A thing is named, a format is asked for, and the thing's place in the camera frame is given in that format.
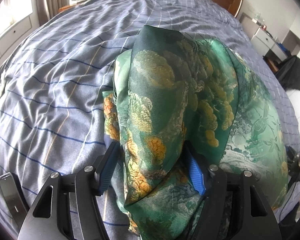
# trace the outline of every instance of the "window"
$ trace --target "window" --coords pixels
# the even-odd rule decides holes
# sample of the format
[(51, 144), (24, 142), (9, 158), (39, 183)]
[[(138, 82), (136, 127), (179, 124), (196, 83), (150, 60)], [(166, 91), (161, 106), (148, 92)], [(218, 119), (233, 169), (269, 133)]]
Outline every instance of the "window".
[(31, 0), (3, 0), (0, 3), (0, 37), (11, 25), (31, 13)]

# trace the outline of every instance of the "green garment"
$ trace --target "green garment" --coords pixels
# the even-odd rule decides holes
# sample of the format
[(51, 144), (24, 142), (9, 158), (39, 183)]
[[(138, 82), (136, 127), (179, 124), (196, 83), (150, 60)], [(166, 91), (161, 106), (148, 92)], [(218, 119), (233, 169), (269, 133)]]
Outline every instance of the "green garment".
[[(272, 208), (282, 204), (288, 169), (278, 114), (260, 78), (220, 41), (145, 25), (117, 57), (114, 92), (104, 97), (116, 106), (124, 150), (118, 204), (143, 240), (185, 239), (195, 227), (204, 202), (179, 160), (184, 140), (224, 171), (250, 170)], [(119, 138), (110, 124), (106, 117), (106, 134)]]

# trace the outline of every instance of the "black cloth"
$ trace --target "black cloth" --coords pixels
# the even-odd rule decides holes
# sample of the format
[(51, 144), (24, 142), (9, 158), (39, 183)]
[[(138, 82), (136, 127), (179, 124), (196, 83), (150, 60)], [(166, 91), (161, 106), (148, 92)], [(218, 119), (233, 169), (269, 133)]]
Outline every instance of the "black cloth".
[(279, 70), (275, 77), (285, 91), (287, 89), (300, 90), (300, 58), (291, 56), (277, 65)]

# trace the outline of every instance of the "floral pattern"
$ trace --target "floral pattern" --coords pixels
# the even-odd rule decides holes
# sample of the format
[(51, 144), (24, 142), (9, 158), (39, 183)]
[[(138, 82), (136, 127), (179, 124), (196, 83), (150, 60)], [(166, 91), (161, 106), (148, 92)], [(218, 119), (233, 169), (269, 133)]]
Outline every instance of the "floral pattern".
[[(179, 158), (186, 139), (225, 171), (249, 169), (272, 208), (282, 204), (287, 160), (277, 112), (260, 78), (221, 42), (145, 25), (117, 57), (104, 99), (105, 133), (124, 150), (123, 175), (112, 182), (124, 184), (114, 186), (124, 195), (118, 205), (143, 240), (186, 239), (196, 226), (204, 201)], [(223, 217), (220, 234), (229, 212)]]

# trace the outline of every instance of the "bed sheet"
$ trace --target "bed sheet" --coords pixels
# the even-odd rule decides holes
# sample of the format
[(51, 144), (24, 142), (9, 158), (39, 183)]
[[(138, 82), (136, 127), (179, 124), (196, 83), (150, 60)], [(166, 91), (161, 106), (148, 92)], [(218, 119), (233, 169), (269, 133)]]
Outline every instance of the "bed sheet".
[[(286, 145), (300, 151), (298, 122), (287, 94), (254, 51), (240, 23), (211, 0), (89, 0), (58, 14), (27, 37), (0, 68), (0, 175), (10, 171), (31, 204), (53, 171), (77, 172), (105, 152), (102, 92), (113, 89), (113, 62), (145, 25), (192, 39), (217, 38), (238, 52), (273, 97)], [(300, 185), (285, 206), (298, 199)], [(98, 198), (110, 239), (137, 239), (110, 188)], [(75, 201), (71, 218), (79, 231)], [(17, 236), (0, 193), (0, 222)]]

